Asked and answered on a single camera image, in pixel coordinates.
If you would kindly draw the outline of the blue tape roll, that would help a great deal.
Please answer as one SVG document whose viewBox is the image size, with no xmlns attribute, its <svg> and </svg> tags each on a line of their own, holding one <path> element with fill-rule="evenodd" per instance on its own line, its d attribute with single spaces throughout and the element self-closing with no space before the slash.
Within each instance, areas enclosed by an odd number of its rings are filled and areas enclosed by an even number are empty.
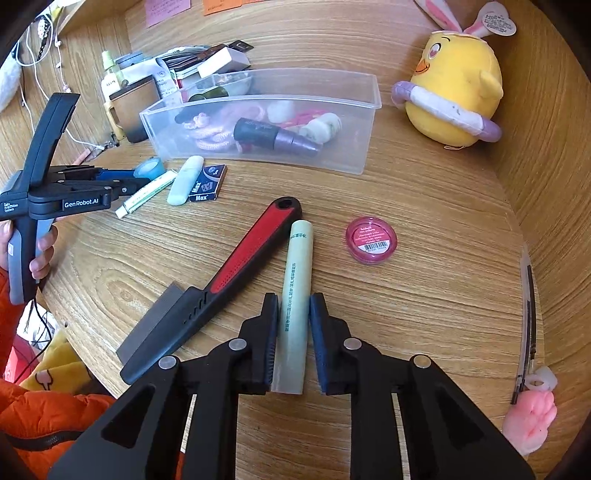
<svg viewBox="0 0 591 480">
<path fill-rule="evenodd" d="M 133 172 L 134 178 L 155 180 L 166 172 L 166 168 L 159 157 L 151 157 L 140 163 Z"/>
</svg>

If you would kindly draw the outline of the pale green tube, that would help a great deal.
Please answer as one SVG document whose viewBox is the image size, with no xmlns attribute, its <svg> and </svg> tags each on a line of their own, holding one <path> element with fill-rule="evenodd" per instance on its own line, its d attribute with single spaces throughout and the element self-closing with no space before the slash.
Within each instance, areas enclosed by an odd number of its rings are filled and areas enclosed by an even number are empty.
<svg viewBox="0 0 591 480">
<path fill-rule="evenodd" d="M 298 220 L 290 230 L 287 247 L 280 321 L 277 327 L 271 391 L 301 395 L 304 392 L 305 360 L 308 350 L 312 250 L 314 228 Z"/>
</svg>

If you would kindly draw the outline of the dark green bottle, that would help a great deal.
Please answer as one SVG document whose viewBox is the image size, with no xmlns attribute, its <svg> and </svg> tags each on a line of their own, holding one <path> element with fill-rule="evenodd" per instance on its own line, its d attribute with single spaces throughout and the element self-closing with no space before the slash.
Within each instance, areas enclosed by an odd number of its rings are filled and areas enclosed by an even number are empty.
<svg viewBox="0 0 591 480">
<path fill-rule="evenodd" d="M 215 87 L 211 90 L 207 90 L 204 93 L 194 93 L 190 95 L 186 99 L 186 103 L 197 102 L 202 100 L 208 99 L 216 99 L 216 98 L 223 98 L 228 97 L 228 91 L 226 91 L 223 87 Z M 188 123 L 190 122 L 196 115 L 197 107 L 183 107 L 181 111 L 174 117 L 174 121 L 177 124 Z"/>
</svg>

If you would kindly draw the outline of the pink plastic scissors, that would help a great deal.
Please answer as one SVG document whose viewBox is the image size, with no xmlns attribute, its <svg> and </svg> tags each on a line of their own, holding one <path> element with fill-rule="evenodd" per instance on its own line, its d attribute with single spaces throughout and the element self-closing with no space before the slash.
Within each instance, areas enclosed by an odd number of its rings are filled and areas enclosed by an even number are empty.
<svg viewBox="0 0 591 480">
<path fill-rule="evenodd" d="M 280 123 L 280 128 L 298 132 L 301 127 L 308 125 L 311 120 L 317 119 L 318 117 L 325 114 L 325 110 L 322 109 L 308 109 L 303 112 L 297 113 L 294 118 Z"/>
</svg>

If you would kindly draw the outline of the pink round cosmetic jar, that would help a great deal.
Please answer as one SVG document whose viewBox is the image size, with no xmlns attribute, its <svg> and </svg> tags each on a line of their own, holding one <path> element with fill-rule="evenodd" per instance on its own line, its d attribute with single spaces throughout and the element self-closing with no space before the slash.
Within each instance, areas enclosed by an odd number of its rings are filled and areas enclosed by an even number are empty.
<svg viewBox="0 0 591 480">
<path fill-rule="evenodd" d="M 346 228 L 346 247 L 349 254 L 367 265 L 388 260 L 398 247 L 398 237 L 386 221 L 372 216 L 360 217 Z"/>
</svg>

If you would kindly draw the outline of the white tape roll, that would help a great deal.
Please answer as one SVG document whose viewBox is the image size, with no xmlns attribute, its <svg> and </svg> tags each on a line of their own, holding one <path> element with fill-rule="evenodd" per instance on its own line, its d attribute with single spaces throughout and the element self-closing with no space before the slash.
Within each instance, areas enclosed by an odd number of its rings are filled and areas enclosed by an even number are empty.
<svg viewBox="0 0 591 480">
<path fill-rule="evenodd" d="M 296 117 L 296 106 L 291 100 L 274 100 L 266 106 L 266 117 L 270 123 L 283 124 Z"/>
</svg>

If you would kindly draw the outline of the white green ointment tube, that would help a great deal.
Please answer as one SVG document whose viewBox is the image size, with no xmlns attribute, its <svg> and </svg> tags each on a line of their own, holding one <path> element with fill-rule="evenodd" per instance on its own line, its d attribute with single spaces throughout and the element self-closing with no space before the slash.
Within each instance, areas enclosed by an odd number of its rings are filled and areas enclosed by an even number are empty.
<svg viewBox="0 0 591 480">
<path fill-rule="evenodd" d="M 166 170 L 163 174 L 156 177 L 154 180 L 151 180 L 123 202 L 123 204 L 115 211 L 117 218 L 122 219 L 128 214 L 135 212 L 158 193 L 170 186 L 176 176 L 176 171 Z"/>
</svg>

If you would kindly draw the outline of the mint green case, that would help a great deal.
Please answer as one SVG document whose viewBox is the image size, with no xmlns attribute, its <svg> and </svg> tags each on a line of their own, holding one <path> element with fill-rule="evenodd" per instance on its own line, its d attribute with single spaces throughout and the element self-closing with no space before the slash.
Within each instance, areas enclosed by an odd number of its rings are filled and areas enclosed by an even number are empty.
<svg viewBox="0 0 591 480">
<path fill-rule="evenodd" d="M 180 206 L 187 201 L 202 169 L 204 169 L 204 157 L 202 156 L 191 156 L 184 162 L 171 184 L 167 196 L 169 205 Z"/>
</svg>

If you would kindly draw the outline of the stack of books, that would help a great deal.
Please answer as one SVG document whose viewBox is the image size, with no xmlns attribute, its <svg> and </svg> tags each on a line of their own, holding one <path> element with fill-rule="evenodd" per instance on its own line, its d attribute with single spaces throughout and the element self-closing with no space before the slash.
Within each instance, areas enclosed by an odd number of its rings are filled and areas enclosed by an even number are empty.
<svg viewBox="0 0 591 480">
<path fill-rule="evenodd" d="M 235 40 L 229 44 L 221 43 L 214 46 L 175 47 L 153 57 L 148 57 L 141 52 L 133 52 L 118 57 L 114 61 L 128 84 L 152 75 L 163 98 L 179 89 L 190 87 L 202 79 L 197 72 L 197 65 L 223 47 L 238 50 L 246 56 L 254 49 L 252 44 Z"/>
</svg>

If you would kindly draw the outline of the purple highlighter tube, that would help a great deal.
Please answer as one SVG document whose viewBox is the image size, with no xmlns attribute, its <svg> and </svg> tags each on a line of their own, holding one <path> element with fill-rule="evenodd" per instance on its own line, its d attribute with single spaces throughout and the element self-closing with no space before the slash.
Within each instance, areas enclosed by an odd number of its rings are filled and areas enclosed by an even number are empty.
<svg viewBox="0 0 591 480">
<path fill-rule="evenodd" d="M 322 151 L 322 144 L 315 143 L 300 134 L 247 118 L 238 119 L 233 129 L 233 138 L 240 144 L 249 144 L 291 155 L 315 157 Z"/>
</svg>

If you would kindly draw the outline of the clear bowl of trinkets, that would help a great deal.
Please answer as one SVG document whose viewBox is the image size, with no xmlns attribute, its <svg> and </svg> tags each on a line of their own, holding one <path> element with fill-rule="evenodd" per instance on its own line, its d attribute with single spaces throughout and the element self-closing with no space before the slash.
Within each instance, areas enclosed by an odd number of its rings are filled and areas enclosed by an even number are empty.
<svg viewBox="0 0 591 480">
<path fill-rule="evenodd" d="M 225 74 L 214 74 L 200 79 L 190 87 L 185 89 L 183 99 L 186 99 L 194 93 L 204 93 L 215 87 L 223 87 L 230 96 L 243 96 L 249 93 L 252 87 L 252 74 L 249 72 L 231 72 Z"/>
</svg>

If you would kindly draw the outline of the pink sticky note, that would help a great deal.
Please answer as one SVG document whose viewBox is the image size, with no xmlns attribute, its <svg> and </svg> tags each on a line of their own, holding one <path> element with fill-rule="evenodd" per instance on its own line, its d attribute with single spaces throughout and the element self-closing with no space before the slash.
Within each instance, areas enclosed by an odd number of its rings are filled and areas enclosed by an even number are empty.
<svg viewBox="0 0 591 480">
<path fill-rule="evenodd" d="M 190 0 L 145 0 L 146 27 L 157 25 L 191 7 Z"/>
</svg>

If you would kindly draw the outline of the orange jacket sleeve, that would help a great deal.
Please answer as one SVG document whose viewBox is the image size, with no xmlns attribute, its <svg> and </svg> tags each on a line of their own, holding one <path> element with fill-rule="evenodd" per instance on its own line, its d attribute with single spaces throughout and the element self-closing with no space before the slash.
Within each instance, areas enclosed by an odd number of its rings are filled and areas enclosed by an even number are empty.
<svg viewBox="0 0 591 480">
<path fill-rule="evenodd" d="M 1 382 L 1 477 L 45 479 L 73 442 L 114 404 L 100 394 L 31 391 Z"/>
</svg>

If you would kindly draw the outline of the clear plastic storage bin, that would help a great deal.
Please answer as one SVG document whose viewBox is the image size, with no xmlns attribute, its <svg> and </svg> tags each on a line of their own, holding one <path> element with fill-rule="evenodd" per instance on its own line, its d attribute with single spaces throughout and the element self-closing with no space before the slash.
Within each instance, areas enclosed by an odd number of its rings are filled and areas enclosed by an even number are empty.
<svg viewBox="0 0 591 480">
<path fill-rule="evenodd" d="M 318 69 L 273 68 L 246 70 L 252 87 L 243 96 L 186 103 L 182 88 L 165 96 L 140 114 L 154 151 L 163 159 L 205 158 L 256 160 L 301 165 L 360 174 L 365 169 L 374 118 L 382 106 L 377 77 L 372 74 Z M 240 144 L 233 129 L 240 118 L 270 123 L 266 106 L 274 100 L 294 101 L 295 114 L 308 109 L 335 113 L 342 130 L 315 157 L 291 155 Z M 183 107 L 197 107 L 188 123 L 174 117 Z"/>
</svg>

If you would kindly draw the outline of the red black handled brush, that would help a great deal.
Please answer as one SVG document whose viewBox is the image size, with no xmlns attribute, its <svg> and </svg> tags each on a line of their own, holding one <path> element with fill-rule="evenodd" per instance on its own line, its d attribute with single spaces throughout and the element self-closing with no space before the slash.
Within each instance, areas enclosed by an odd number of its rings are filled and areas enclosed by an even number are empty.
<svg viewBox="0 0 591 480">
<path fill-rule="evenodd" d="M 270 203 L 207 286 L 170 284 L 117 349 L 120 377 L 130 385 L 160 358 L 171 355 L 204 328 L 252 281 L 301 220 L 301 203 L 280 197 Z"/>
</svg>

